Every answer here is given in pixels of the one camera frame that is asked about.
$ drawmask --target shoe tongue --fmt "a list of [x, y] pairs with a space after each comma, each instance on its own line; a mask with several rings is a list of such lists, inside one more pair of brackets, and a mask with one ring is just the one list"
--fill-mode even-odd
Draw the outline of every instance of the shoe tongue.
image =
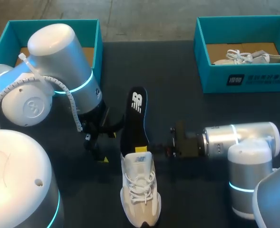
[[257, 58], [259, 56], [262, 56], [263, 54], [267, 54], [265, 51], [261, 50], [261, 51], [256, 51], [254, 53], [252, 53], [253, 58]]
[[137, 177], [149, 178], [151, 164], [152, 154], [150, 152], [129, 153], [125, 156], [126, 173], [133, 181]]
[[254, 58], [252, 63], [270, 63], [270, 56], [269, 54], [263, 54], [257, 58]]

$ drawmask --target white cable wrap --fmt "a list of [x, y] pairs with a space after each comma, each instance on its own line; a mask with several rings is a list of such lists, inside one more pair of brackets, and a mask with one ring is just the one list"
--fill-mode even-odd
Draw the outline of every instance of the white cable wrap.
[[[77, 116], [77, 107], [75, 105], [74, 98], [73, 98], [72, 94], [70, 93], [70, 91], [68, 90], [68, 88], [62, 82], [58, 81], [56, 78], [49, 77], [49, 76], [43, 76], [43, 77], [44, 77], [44, 79], [46, 81], [52, 82], [52, 83], [58, 85], [66, 93], [66, 95], [67, 95], [67, 97], [68, 97], [68, 99], [70, 101], [71, 111], [72, 111], [74, 122], [75, 122], [75, 124], [77, 126], [77, 131], [81, 132], [83, 130], [83, 128], [82, 128], [82, 124], [79, 121], [78, 116]], [[35, 81], [39, 81], [39, 78], [37, 78], [37, 77], [30, 77], [30, 78], [25, 78], [25, 79], [13, 82], [11, 85], [7, 86], [0, 93], [0, 104], [1, 104], [1, 101], [4, 98], [4, 96], [7, 93], [9, 93], [11, 90], [21, 86], [22, 84], [31, 83], [31, 82], [35, 82]]]

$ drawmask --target robotic arm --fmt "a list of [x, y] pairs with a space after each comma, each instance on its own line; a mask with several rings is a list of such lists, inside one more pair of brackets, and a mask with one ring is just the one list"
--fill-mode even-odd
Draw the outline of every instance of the robotic arm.
[[77, 130], [86, 134], [85, 148], [103, 161], [97, 138], [102, 133], [115, 137], [124, 118], [110, 125], [109, 108], [73, 29], [65, 24], [46, 26], [30, 37], [28, 50], [30, 56], [21, 56], [23, 62], [15, 68], [0, 65], [0, 107], [5, 116], [20, 126], [38, 124], [57, 94], [71, 110]]
[[171, 129], [169, 157], [227, 159], [232, 210], [255, 219], [259, 228], [280, 228], [280, 168], [272, 159], [280, 152], [280, 134], [271, 122], [206, 127], [185, 132], [179, 122]]

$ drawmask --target white shoelace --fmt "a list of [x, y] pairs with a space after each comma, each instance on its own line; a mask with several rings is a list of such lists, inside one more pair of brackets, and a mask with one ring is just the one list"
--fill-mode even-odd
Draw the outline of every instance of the white shoelace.
[[[151, 186], [155, 180], [155, 173], [153, 171], [150, 173], [149, 178], [137, 177], [135, 180], [131, 180], [126, 173], [125, 176], [129, 182], [129, 193], [132, 203], [145, 202], [146, 204], [148, 200], [153, 198], [151, 190]], [[141, 184], [139, 180], [144, 180], [146, 184]]]
[[251, 53], [240, 53], [239, 50], [228, 50], [226, 57], [234, 60], [234, 64], [252, 63], [253, 56]]

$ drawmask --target shoe insole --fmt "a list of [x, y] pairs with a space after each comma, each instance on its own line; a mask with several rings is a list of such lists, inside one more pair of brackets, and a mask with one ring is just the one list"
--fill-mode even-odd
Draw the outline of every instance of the shoe insole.
[[143, 87], [133, 87], [127, 97], [125, 124], [121, 135], [121, 153], [147, 151], [149, 144], [145, 132], [147, 92]]

